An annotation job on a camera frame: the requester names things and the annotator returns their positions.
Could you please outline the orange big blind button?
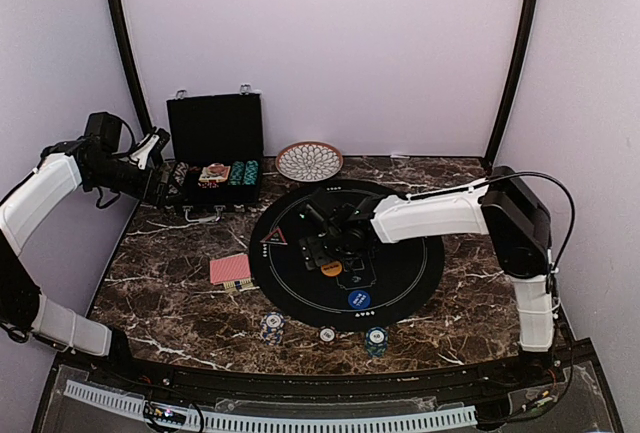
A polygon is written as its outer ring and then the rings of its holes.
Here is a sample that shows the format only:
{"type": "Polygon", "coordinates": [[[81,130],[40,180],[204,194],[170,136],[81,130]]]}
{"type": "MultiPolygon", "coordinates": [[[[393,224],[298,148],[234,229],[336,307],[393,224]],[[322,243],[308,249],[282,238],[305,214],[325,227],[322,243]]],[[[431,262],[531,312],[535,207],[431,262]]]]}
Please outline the orange big blind button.
{"type": "Polygon", "coordinates": [[[325,264],[321,267],[321,272],[323,275],[327,277],[336,277],[341,274],[343,271],[343,266],[340,261],[334,261],[328,264],[325,264]]]}

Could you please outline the blue small blind button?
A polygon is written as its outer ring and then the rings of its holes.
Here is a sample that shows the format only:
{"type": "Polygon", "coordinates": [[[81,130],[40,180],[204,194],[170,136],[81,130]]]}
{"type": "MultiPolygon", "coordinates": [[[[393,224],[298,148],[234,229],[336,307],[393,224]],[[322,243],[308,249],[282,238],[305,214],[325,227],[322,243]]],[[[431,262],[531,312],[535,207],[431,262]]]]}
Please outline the blue small blind button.
{"type": "Polygon", "coordinates": [[[367,309],[371,304],[371,296],[364,290],[353,290],[348,296],[348,304],[355,310],[367,309]]]}

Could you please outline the brown white chip stack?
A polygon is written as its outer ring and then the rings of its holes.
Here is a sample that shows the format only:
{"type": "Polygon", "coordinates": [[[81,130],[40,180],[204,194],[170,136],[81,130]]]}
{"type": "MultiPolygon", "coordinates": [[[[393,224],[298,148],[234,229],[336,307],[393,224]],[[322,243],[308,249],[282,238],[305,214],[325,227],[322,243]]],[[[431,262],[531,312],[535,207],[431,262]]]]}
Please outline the brown white chip stack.
{"type": "Polygon", "coordinates": [[[319,339],[323,342],[323,343],[332,343],[335,341],[336,338],[336,332],[333,328],[331,327],[324,327],[319,331],[319,339]]]}

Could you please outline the blue green chip stack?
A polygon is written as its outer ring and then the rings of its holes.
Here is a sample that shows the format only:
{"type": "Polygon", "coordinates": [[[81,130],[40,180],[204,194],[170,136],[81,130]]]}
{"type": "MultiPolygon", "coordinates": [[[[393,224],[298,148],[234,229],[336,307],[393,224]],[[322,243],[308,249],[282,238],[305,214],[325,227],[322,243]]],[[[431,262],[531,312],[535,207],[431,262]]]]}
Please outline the blue green chip stack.
{"type": "Polygon", "coordinates": [[[365,335],[365,350],[370,357],[382,357],[388,347],[388,333],[385,328],[372,327],[365,335]]]}

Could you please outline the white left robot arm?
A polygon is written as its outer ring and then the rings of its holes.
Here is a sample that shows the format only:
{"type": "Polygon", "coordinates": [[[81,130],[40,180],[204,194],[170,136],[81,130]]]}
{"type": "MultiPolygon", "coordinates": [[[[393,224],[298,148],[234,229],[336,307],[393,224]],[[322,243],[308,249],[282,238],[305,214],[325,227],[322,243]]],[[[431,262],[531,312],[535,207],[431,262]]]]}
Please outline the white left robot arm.
{"type": "Polygon", "coordinates": [[[63,351],[102,357],[101,370],[120,389],[141,380],[130,359],[126,336],[66,308],[42,292],[21,262],[35,231],[78,189],[109,189],[144,203],[168,203],[171,169],[151,166],[168,143],[163,129],[134,146],[128,160],[106,151],[106,141],[89,135],[47,147],[27,177],[1,201],[1,327],[17,342],[34,336],[63,351]]]}

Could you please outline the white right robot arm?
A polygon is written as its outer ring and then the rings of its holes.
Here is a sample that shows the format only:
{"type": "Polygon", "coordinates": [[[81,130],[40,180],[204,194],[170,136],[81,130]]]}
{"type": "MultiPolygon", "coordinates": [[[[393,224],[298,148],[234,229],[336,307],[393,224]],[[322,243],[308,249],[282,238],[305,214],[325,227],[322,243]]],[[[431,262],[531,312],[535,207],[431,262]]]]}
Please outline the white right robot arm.
{"type": "Polygon", "coordinates": [[[316,189],[298,209],[318,229],[301,247],[322,267],[370,249],[414,238],[478,234],[490,237],[498,263],[515,289],[519,345],[525,353],[510,366],[521,387],[534,385],[549,369],[554,341],[553,279],[548,209],[509,167],[454,188],[421,194],[368,196],[355,206],[316,189]]]}

